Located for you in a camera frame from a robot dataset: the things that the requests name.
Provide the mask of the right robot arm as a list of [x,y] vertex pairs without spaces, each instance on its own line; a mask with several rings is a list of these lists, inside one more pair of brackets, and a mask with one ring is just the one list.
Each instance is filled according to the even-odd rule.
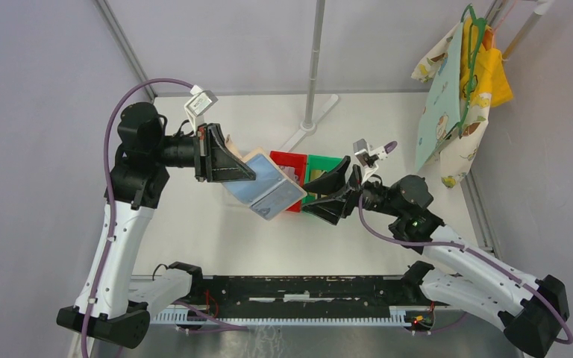
[[573,343],[565,284],[552,275],[527,274],[469,244],[429,210],[433,196],[424,178],[406,175],[386,186],[345,158],[304,189],[316,197],[302,210],[330,224],[353,212],[393,217],[384,240],[422,255],[401,284],[406,302],[428,299],[481,318],[530,357]]

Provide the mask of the hanging patterned cloth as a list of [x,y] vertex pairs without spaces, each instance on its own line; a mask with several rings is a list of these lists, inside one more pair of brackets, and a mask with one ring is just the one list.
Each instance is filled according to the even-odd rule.
[[470,127],[473,132],[458,137],[462,101],[460,99],[460,58],[463,26],[455,25],[416,65],[412,79],[429,84],[425,105],[419,119],[415,169],[438,166],[441,183],[447,188],[459,184],[469,173],[480,141],[488,126],[485,121]]

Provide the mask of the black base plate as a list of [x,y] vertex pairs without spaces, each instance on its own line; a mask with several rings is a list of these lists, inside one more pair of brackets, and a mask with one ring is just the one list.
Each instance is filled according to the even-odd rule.
[[400,276],[212,276],[181,301],[227,318],[386,318],[392,307],[430,307]]

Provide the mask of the green plastic bin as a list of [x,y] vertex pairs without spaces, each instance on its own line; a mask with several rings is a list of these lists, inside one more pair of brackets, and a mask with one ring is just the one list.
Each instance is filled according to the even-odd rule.
[[345,173],[349,164],[347,157],[309,155],[303,186],[307,195],[302,200],[301,211],[336,225],[341,214],[334,201],[346,184]]

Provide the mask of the green clothes hanger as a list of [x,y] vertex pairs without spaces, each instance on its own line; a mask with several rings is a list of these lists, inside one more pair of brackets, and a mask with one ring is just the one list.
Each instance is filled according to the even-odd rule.
[[482,110],[488,110],[490,106],[490,95],[482,95],[478,91],[480,86],[478,56],[482,50],[487,51],[491,47],[493,34],[488,22],[475,14],[472,4],[468,4],[464,9],[460,24],[463,26],[463,30],[468,31],[466,47],[463,48],[463,54],[466,55],[465,70],[460,70],[461,76],[468,74],[461,90],[463,107],[458,123],[458,137],[462,139],[473,132],[470,127],[473,127],[475,122],[486,120],[486,114],[477,114]]

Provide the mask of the white pole stand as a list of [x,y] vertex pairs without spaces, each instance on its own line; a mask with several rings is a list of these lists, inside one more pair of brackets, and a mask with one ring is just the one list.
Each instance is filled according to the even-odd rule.
[[278,149],[279,151],[291,152],[304,139],[314,135],[319,124],[339,103],[339,96],[337,94],[331,94],[329,99],[318,110],[315,109],[325,5],[325,0],[316,1],[304,118],[301,120],[298,130]]

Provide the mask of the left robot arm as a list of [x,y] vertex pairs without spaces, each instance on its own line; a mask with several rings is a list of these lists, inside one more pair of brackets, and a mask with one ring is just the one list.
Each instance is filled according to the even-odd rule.
[[114,165],[105,172],[107,202],[93,264],[75,303],[57,314],[58,325],[83,339],[136,348],[151,320],[174,301],[195,304],[203,298],[201,268],[180,262],[130,291],[141,241],[169,180],[169,168],[191,168],[198,181],[208,183],[256,178],[226,147],[219,124],[200,125],[191,135],[168,135],[166,125],[166,117],[148,102],[131,104],[121,113],[121,143]]

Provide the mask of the gold cards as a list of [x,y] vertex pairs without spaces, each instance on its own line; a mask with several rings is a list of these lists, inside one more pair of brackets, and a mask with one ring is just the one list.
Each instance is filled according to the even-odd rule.
[[319,179],[322,175],[326,173],[325,170],[321,169],[312,169],[310,172],[310,182]]

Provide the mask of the red plastic bin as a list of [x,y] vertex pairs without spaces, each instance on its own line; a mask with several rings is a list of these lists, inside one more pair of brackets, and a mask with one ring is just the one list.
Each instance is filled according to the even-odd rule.
[[285,151],[271,151],[271,159],[287,174],[289,178],[302,186],[307,172],[306,154]]

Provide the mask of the yellow hanging garment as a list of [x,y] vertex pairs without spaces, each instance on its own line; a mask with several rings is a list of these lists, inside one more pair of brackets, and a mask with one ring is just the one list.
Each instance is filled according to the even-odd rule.
[[[504,71],[502,53],[495,47],[493,36],[492,29],[486,26],[482,43],[476,54],[470,107],[474,105],[475,98],[481,93],[491,95],[490,107],[500,106],[513,99],[513,92]],[[470,79],[469,61],[473,59],[477,42],[478,27],[473,25],[471,18],[467,18],[463,25],[460,58],[460,99],[463,104],[466,102],[467,82]]]

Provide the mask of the beige card holder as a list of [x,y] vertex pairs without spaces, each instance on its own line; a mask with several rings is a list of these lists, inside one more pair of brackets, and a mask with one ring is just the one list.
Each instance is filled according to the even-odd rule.
[[280,169],[261,147],[241,154],[229,136],[225,139],[225,147],[252,169],[256,178],[225,182],[222,184],[224,190],[262,219],[273,220],[306,196],[300,184]]

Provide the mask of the white hanger rail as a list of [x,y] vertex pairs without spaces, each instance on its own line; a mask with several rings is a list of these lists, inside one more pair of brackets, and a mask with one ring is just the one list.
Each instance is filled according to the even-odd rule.
[[537,25],[539,20],[548,12],[555,0],[536,0],[536,4],[532,13],[526,19],[525,23],[521,26],[516,35],[512,38],[507,48],[502,53],[502,60],[507,61],[513,55],[513,52],[522,44],[523,40],[533,28]]

